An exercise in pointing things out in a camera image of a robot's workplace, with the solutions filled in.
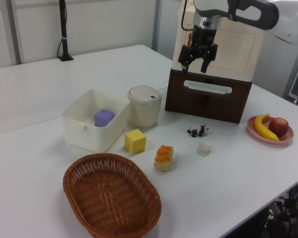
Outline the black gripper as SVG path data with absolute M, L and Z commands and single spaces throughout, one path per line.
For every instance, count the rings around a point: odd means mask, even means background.
M 217 29 L 194 25 L 186 29 L 191 33 L 190 45 L 183 45 L 178 62 L 181 64 L 182 75 L 187 75 L 189 65 L 196 59 L 195 51 L 204 51 L 201 72 L 206 73 L 209 64 L 216 59 L 218 45 L 214 43 Z

